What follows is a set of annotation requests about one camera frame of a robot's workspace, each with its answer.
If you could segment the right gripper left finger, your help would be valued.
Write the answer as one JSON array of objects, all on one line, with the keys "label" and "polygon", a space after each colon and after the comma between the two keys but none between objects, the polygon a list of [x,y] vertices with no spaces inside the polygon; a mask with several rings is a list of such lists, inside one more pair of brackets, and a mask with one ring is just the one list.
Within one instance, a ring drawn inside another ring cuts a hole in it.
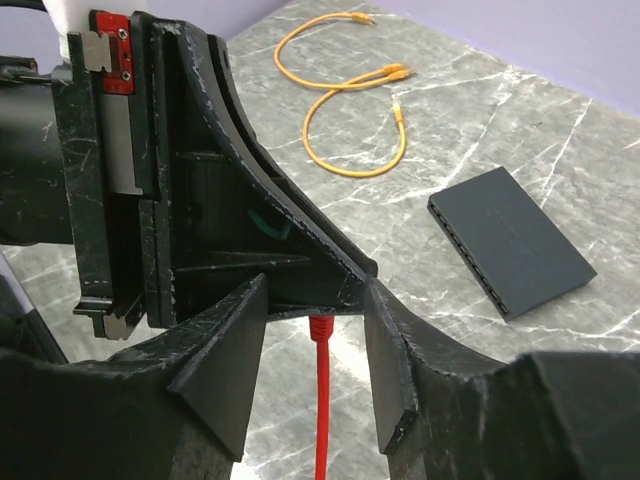
[{"label": "right gripper left finger", "polygon": [[226,479],[242,459],[268,313],[258,275],[105,361],[1,353],[5,479]]}]

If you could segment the black network switch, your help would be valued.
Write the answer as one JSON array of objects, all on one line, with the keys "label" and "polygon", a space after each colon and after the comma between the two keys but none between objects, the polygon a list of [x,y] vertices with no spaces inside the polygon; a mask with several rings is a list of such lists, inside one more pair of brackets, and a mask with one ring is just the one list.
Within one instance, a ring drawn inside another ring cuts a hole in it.
[{"label": "black network switch", "polygon": [[428,210],[506,321],[597,275],[504,167],[431,195]]}]

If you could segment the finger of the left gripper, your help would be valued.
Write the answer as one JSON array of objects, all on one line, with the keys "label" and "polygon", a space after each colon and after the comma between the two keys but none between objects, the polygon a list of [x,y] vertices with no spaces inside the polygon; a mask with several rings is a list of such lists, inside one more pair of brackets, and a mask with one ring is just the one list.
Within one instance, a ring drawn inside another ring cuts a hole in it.
[{"label": "finger of the left gripper", "polygon": [[155,22],[154,123],[157,319],[189,319],[259,275],[271,319],[363,311],[377,264],[259,144],[221,39]]}]

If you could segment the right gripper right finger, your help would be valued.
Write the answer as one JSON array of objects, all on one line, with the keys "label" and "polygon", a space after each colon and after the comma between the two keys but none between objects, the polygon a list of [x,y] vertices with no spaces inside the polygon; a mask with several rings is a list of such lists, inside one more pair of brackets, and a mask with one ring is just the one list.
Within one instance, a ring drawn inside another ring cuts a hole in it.
[{"label": "right gripper right finger", "polygon": [[367,282],[380,451],[394,479],[635,479],[639,357],[482,355]]}]

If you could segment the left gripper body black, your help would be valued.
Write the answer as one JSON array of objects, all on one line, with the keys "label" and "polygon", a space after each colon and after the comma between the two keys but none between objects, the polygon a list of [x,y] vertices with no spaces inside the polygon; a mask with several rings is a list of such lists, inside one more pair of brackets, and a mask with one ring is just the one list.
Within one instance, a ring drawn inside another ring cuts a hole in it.
[{"label": "left gripper body black", "polygon": [[160,20],[143,7],[65,8],[63,61],[51,75],[80,297],[99,338],[128,338],[143,317],[169,325],[165,66]]}]

